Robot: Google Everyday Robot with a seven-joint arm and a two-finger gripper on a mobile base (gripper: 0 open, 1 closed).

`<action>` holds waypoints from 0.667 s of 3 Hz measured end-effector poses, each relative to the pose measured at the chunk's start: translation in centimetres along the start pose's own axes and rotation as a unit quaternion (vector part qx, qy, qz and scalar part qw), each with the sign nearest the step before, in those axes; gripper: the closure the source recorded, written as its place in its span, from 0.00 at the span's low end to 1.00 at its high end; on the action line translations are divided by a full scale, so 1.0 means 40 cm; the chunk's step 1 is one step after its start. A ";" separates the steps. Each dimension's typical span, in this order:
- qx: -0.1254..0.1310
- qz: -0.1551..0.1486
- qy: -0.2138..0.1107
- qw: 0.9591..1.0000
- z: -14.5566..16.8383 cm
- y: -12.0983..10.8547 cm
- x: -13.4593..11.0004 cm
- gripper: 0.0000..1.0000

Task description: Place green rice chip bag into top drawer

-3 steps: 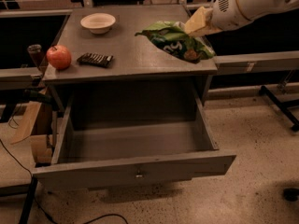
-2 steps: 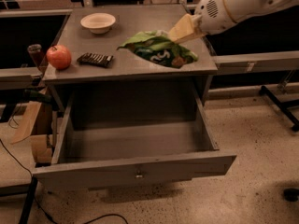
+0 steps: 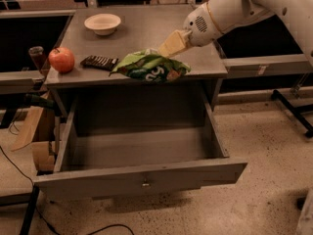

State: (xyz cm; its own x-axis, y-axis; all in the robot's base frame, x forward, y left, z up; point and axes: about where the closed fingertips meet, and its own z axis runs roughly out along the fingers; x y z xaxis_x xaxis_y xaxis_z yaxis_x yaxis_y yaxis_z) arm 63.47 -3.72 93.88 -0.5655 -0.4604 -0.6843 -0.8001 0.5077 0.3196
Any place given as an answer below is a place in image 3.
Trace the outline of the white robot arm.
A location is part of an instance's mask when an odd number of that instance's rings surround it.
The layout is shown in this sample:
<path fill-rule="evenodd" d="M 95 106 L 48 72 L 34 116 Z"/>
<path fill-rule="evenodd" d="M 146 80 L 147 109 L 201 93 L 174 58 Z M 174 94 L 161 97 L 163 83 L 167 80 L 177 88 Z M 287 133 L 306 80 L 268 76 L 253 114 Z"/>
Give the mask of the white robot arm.
<path fill-rule="evenodd" d="M 313 0 L 208 0 L 191 12 L 181 30 L 173 31 L 158 52 L 173 57 L 202 47 L 236 27 L 272 15 L 285 25 L 307 61 L 313 65 Z"/>

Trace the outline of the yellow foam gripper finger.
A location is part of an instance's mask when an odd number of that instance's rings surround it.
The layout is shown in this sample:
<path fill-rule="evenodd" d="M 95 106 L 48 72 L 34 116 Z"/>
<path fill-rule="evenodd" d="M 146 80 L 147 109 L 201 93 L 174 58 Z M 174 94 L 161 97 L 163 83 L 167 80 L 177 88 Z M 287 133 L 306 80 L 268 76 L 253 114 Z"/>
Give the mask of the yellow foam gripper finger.
<path fill-rule="evenodd" d="M 174 30 L 159 46 L 158 52 L 166 58 L 178 55 L 190 48 L 190 30 Z"/>

